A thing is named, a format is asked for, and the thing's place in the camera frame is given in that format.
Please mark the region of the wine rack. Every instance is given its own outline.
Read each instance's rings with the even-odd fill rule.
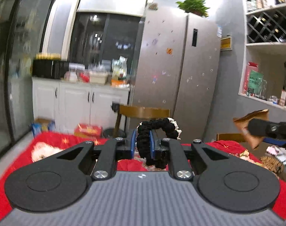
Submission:
[[[286,10],[247,17],[248,43],[286,42]]]

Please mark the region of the red box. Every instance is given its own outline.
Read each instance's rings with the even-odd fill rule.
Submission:
[[[243,94],[246,94],[247,92],[247,86],[249,84],[249,74],[251,73],[251,70],[258,72],[259,71],[258,64],[253,63],[253,62],[248,62],[246,66],[244,82],[243,82],[243,89],[242,89]]]
[[[87,124],[79,123],[74,129],[74,135],[82,138],[100,138],[102,134],[101,126],[90,126]]]

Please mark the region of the white cabinet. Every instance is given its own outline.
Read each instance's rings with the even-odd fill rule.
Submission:
[[[78,123],[90,123],[92,87],[60,83],[59,89],[60,131],[74,133]]]
[[[98,124],[103,130],[109,127],[115,127],[117,113],[112,110],[112,102],[127,104],[128,91],[121,89],[94,89],[94,102],[91,105],[91,124]],[[122,116],[120,129],[124,130],[125,116]]]
[[[33,78],[32,86],[34,119],[55,120],[58,129],[59,82]]]

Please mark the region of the red tablecloth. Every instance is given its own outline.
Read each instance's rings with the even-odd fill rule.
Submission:
[[[50,146],[58,147],[60,149],[67,149],[73,145],[81,143],[85,140],[84,138],[75,137],[73,135],[64,135],[59,133],[42,133],[35,137],[35,139],[30,143],[29,147],[21,154],[19,157],[8,167],[5,173],[0,178],[0,220],[5,217],[10,211],[10,204],[4,193],[4,183],[6,178],[10,173],[17,170],[20,167],[32,163],[31,152],[33,147],[37,142],[44,142]],[[104,144],[106,139],[99,139],[97,145]],[[240,144],[233,141],[219,141],[209,143],[214,148],[220,149],[230,154],[240,154],[244,152],[245,148],[240,146]],[[255,156],[250,154],[250,158],[254,161],[258,161]],[[122,160],[118,162],[117,170],[123,171],[147,171],[143,166],[142,161],[134,160]],[[277,198],[276,204],[273,207],[274,212],[276,212],[280,217],[286,218],[286,183],[280,180],[281,191]]]

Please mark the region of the white basket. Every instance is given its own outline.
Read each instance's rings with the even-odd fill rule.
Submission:
[[[90,72],[90,83],[105,84],[108,73],[103,72]]]

